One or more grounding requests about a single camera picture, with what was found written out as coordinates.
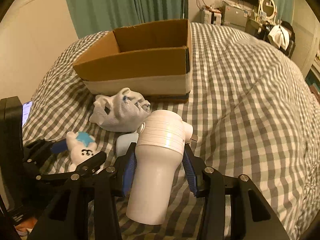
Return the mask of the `small grey refrigerator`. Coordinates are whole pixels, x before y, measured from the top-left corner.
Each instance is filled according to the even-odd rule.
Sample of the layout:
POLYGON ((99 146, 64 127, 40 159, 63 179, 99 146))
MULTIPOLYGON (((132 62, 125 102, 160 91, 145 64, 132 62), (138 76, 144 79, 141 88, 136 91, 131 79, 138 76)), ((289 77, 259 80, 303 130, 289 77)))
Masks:
POLYGON ((230 5, 222 7, 222 24, 236 29, 245 29, 248 12, 230 5))

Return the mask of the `chair with white garment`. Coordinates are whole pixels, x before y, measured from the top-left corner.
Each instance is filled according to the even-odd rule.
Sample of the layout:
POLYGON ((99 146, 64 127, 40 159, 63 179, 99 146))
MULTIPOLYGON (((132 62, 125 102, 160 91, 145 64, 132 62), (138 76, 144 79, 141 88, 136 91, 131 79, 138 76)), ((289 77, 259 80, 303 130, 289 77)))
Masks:
POLYGON ((295 44, 295 32, 289 22, 282 21, 281 24, 274 25, 266 36, 266 41, 279 49, 289 59, 292 57, 295 44))

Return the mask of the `white suitcase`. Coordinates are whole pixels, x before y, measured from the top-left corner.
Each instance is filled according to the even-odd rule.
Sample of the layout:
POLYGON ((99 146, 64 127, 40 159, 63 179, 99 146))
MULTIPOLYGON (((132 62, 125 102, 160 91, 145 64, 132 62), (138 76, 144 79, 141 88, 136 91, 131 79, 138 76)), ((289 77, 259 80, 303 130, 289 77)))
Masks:
POLYGON ((221 25, 222 13, 219 10, 202 10, 201 11, 201 23, 221 25))

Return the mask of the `wooden vanity desk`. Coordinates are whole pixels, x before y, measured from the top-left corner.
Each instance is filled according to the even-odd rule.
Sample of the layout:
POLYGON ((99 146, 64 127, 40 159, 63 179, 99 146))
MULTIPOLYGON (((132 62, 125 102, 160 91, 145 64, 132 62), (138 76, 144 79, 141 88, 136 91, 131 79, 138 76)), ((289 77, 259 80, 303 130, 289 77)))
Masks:
POLYGON ((249 18, 246 22, 245 32, 259 40, 267 41, 268 33, 272 28, 273 25, 269 23, 260 23, 249 18))

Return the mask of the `grey white checkered duvet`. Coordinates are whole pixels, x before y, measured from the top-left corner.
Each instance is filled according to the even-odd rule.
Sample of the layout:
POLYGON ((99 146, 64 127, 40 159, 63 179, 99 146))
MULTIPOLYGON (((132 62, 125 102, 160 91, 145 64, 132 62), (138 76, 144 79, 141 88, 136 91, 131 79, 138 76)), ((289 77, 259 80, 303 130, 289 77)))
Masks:
MULTIPOLYGON (((299 239, 319 211, 319 103, 300 69, 282 52, 247 33, 191 24, 193 88, 186 103, 154 103, 193 126, 191 148, 207 165, 230 177, 248 175, 299 239)), ((58 141, 69 131, 93 135, 106 163, 115 160, 117 133, 89 121, 94 96, 73 62, 104 36, 70 45, 33 95, 23 142, 58 141)))

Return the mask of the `green curtain left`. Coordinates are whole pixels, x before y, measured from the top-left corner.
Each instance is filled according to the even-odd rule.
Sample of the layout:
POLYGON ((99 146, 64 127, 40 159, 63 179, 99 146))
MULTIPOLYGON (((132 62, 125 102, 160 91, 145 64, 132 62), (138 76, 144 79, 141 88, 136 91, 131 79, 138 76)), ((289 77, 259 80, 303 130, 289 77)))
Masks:
POLYGON ((188 17, 188 0, 66 0, 79 38, 119 27, 188 17))

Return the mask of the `white smartphone lit screen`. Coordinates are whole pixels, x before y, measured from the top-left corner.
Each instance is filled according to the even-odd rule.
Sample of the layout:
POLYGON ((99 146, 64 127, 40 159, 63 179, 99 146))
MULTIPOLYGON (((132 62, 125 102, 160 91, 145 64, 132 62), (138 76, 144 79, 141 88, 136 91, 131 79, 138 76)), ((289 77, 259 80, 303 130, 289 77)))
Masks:
POLYGON ((31 110, 32 105, 33 105, 32 101, 28 101, 28 102, 23 104, 23 108, 22 108, 22 126, 25 125, 25 123, 27 122, 27 120, 29 118, 29 114, 30 114, 30 110, 31 110))

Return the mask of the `white oval vanity mirror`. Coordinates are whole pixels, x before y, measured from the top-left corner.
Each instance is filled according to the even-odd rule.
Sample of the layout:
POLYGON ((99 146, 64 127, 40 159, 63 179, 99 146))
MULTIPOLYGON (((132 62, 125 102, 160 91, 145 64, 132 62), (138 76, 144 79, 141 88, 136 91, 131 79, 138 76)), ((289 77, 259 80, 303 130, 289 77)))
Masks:
POLYGON ((273 21, 277 14, 277 7, 274 0, 260 0, 259 11, 265 15, 267 21, 273 21))

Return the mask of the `white bunny plush toy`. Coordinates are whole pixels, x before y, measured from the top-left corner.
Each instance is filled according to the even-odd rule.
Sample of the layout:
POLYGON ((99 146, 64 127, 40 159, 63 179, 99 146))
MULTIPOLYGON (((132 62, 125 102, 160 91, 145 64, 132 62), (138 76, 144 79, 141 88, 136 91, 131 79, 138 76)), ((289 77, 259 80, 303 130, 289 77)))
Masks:
POLYGON ((71 159, 68 172, 74 172, 79 164, 98 154, 95 137, 86 132, 67 132, 66 144, 71 159))

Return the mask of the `white folded sock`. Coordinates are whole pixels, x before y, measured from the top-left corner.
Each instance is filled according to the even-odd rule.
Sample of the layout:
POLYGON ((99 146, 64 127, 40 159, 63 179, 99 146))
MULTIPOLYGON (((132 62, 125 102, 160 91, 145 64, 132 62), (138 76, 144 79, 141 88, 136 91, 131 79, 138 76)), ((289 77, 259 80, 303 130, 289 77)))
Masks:
POLYGON ((123 88, 113 96, 97 95, 91 123, 110 132, 134 132, 150 114, 150 103, 142 94, 123 88))

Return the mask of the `brown cardboard box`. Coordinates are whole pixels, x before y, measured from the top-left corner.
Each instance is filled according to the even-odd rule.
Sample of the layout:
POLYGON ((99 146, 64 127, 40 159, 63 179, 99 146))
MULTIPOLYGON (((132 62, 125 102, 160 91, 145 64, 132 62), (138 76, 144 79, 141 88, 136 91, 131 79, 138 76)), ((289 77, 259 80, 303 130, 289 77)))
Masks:
POLYGON ((94 95, 123 88, 150 101, 187 102, 192 88, 191 27, 163 20, 109 31, 73 63, 94 95))

